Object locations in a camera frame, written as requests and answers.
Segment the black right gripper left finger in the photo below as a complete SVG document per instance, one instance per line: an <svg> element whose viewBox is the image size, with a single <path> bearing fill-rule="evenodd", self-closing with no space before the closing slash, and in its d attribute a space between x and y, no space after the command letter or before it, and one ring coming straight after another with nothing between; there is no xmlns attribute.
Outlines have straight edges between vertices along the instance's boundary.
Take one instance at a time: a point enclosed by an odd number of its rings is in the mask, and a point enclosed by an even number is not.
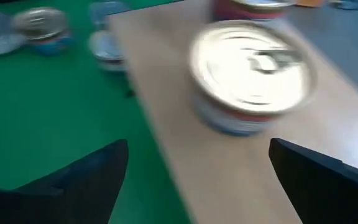
<svg viewBox="0 0 358 224"><path fill-rule="evenodd" d="M16 189L0 189L0 223L108 223L129 147L120 139Z"/></svg>

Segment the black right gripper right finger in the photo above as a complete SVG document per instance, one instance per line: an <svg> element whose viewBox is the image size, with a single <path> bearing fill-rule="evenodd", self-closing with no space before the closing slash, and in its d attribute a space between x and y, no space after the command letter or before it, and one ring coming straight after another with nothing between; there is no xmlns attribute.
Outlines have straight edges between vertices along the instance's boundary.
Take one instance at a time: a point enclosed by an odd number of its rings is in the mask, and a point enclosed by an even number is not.
<svg viewBox="0 0 358 224"><path fill-rule="evenodd" d="M302 223L358 223L358 168L280 138L268 156Z"/></svg>

